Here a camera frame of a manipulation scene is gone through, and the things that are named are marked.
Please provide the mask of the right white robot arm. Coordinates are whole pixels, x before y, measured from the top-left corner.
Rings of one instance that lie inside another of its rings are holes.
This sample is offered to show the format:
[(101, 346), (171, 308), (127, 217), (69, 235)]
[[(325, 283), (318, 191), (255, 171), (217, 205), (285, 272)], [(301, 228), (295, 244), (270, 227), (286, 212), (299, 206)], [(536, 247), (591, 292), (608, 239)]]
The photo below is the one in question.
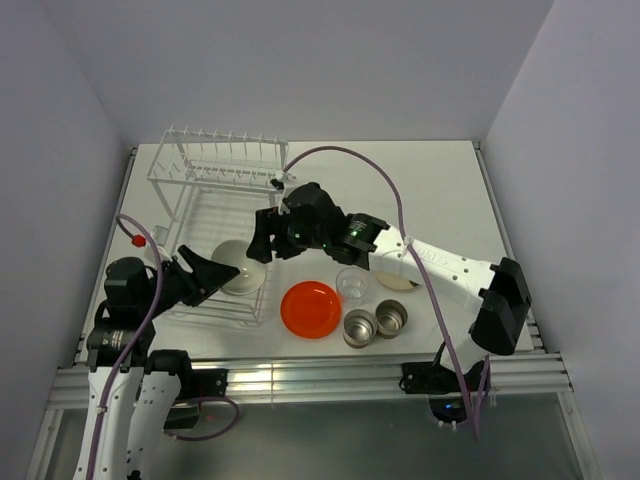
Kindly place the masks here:
[(315, 182), (272, 184), (281, 199), (256, 212), (248, 258), (267, 264), (315, 249), (339, 264), (441, 290), (474, 316), (466, 332), (446, 339), (453, 350), (433, 365), (434, 381), (443, 389), (457, 388), (487, 355), (515, 353), (532, 303), (518, 262), (471, 259), (369, 214), (346, 213)]

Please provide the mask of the floral ceramic bowl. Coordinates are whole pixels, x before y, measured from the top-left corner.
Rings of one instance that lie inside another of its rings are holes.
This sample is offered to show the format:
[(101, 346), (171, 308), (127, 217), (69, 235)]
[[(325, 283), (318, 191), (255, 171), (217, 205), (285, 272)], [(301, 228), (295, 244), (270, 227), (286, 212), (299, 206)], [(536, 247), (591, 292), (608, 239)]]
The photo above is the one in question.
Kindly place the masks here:
[(242, 240), (227, 240), (213, 251), (211, 260), (233, 266), (239, 275), (221, 290), (232, 296), (245, 296), (258, 291), (266, 280), (267, 266), (246, 256), (249, 244)]

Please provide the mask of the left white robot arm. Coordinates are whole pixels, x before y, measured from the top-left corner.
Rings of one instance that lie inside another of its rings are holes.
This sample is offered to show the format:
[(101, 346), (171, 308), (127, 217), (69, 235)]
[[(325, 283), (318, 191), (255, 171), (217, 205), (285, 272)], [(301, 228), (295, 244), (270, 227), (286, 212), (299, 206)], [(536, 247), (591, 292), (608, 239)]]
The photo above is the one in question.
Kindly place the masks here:
[(106, 268), (106, 294), (97, 307), (88, 350), (89, 404), (77, 479), (147, 479), (149, 459), (178, 404), (208, 401), (184, 350), (153, 350), (154, 319), (177, 304), (195, 307), (240, 271), (182, 245), (164, 258), (147, 233), (156, 264), (123, 257)]

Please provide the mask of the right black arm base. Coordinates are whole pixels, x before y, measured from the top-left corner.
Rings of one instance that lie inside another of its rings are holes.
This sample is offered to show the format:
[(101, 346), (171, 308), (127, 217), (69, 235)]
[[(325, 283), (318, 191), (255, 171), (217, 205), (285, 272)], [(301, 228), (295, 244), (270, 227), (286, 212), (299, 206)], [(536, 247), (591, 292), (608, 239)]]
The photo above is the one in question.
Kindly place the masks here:
[[(490, 370), (485, 371), (484, 367), (484, 361), (477, 362), (463, 375), (469, 392), (479, 390), (482, 375), (485, 375), (485, 390), (490, 389)], [(405, 362), (401, 370), (399, 388), (406, 394), (446, 395), (461, 392), (456, 374), (433, 362)]]

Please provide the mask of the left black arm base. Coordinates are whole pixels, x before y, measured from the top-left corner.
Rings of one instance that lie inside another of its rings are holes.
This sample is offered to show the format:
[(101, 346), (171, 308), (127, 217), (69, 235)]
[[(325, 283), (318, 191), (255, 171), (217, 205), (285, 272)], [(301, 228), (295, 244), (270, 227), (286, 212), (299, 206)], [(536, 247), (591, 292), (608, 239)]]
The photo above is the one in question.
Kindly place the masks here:
[(164, 423), (169, 431), (193, 428), (200, 417), (202, 403), (189, 404), (186, 400), (200, 397), (223, 397), (227, 387), (228, 370), (223, 368), (196, 369), (186, 388), (178, 394)]

